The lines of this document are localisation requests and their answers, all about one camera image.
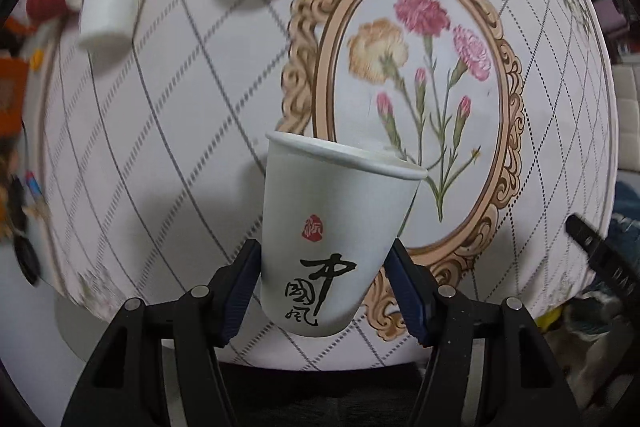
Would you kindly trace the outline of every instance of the orange flower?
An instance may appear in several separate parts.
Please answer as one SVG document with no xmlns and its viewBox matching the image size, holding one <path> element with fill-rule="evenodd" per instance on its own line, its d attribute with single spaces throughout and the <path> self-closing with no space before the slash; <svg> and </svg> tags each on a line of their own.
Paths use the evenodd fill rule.
<svg viewBox="0 0 640 427">
<path fill-rule="evenodd" d="M 398 68 L 409 58 L 402 29 L 386 18 L 360 25 L 348 46 L 350 73 L 371 84 L 398 76 Z"/>
</svg>

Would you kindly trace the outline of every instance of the cup rim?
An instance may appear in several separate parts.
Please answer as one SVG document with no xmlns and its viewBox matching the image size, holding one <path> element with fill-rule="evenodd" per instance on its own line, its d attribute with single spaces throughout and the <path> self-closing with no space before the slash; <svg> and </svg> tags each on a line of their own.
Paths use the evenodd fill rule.
<svg viewBox="0 0 640 427">
<path fill-rule="evenodd" d="M 366 151 L 336 142 L 288 132 L 268 132 L 266 136 L 270 142 L 276 142 L 279 145 L 328 163 L 402 180 L 421 180 L 427 177 L 427 169 L 389 154 Z"/>
</svg>

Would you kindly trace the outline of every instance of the orange box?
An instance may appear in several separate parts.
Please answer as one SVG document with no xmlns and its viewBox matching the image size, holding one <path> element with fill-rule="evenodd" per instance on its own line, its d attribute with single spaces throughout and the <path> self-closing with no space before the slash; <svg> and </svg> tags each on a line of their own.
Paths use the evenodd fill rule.
<svg viewBox="0 0 640 427">
<path fill-rule="evenodd" d="M 29 65 L 19 58 L 0 58 L 0 137 L 22 129 L 22 104 Z"/>
</svg>

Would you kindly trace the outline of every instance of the pink flower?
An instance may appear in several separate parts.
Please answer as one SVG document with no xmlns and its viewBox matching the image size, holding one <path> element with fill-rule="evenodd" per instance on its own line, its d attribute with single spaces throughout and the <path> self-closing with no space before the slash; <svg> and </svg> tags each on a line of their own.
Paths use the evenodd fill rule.
<svg viewBox="0 0 640 427">
<path fill-rule="evenodd" d="M 469 118 L 471 114 L 471 99 L 468 96 L 463 96 L 462 100 L 460 100 L 460 104 L 458 105 L 458 114 L 460 118 L 464 118 L 465 120 Z"/>
<path fill-rule="evenodd" d="M 407 31 L 418 35 L 439 37 L 451 25 L 447 11 L 436 0 L 397 0 L 394 8 Z"/>
<path fill-rule="evenodd" d="M 381 92 L 376 97 L 376 103 L 378 104 L 378 114 L 382 118 L 387 118 L 394 115 L 394 108 L 391 105 L 391 99 L 386 92 Z"/>
<path fill-rule="evenodd" d="M 481 82 L 489 78 L 491 60 L 489 53 L 478 36 L 462 26 L 453 28 L 453 44 L 471 74 Z"/>
<path fill-rule="evenodd" d="M 427 83 L 427 70 L 418 68 L 415 70 L 415 87 L 424 86 Z"/>
</svg>

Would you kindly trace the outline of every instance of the pink flower bud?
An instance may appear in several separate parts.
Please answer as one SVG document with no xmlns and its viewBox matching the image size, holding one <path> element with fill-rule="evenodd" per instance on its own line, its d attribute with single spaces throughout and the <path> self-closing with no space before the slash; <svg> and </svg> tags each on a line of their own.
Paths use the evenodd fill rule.
<svg viewBox="0 0 640 427">
<path fill-rule="evenodd" d="M 376 104 L 378 104 L 378 114 L 382 118 L 394 115 L 394 108 L 391 105 L 391 99 L 386 92 L 381 92 L 376 97 Z"/>
<path fill-rule="evenodd" d="M 460 105 L 458 105 L 458 114 L 460 118 L 464 118 L 465 120 L 469 118 L 471 114 L 471 99 L 468 96 L 463 96 L 462 100 L 460 100 Z"/>
<path fill-rule="evenodd" d="M 418 68 L 415 70 L 415 86 L 423 86 L 427 82 L 427 70 Z"/>
</svg>

